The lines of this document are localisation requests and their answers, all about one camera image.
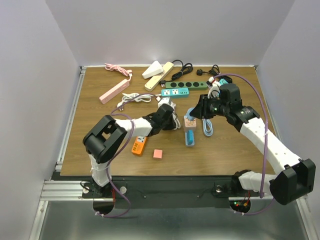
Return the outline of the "orange power strip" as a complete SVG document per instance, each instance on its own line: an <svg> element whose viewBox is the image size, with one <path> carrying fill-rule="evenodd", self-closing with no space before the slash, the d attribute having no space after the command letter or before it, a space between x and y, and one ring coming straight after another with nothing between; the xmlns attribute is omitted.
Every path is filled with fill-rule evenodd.
<svg viewBox="0 0 320 240"><path fill-rule="evenodd" d="M137 136L132 146L131 152L136 156L142 156L148 138L146 136Z"/></svg>

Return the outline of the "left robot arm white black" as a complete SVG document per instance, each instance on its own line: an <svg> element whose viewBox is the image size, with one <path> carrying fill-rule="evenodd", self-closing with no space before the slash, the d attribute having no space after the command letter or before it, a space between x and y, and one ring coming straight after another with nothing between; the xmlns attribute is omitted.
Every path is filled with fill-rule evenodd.
<svg viewBox="0 0 320 240"><path fill-rule="evenodd" d="M160 131L174 130L175 104L158 103L156 112L135 119L114 119L105 115L83 138L83 145L91 162L93 190L100 197L111 193L110 162L132 137L151 137Z"/></svg>

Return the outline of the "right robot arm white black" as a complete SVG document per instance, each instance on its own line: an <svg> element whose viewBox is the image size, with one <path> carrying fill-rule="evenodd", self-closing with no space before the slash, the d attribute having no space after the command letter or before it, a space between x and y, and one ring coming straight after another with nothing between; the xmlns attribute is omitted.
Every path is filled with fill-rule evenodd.
<svg viewBox="0 0 320 240"><path fill-rule="evenodd" d="M311 193L314 189L316 165L289 150L267 127L257 111L244 106L240 89L234 83L219 87L217 97L202 94L189 116L197 119L225 117L226 121L250 140L269 162L274 173L238 171L230 182L231 192L242 195L246 191L267 194L281 205Z"/></svg>

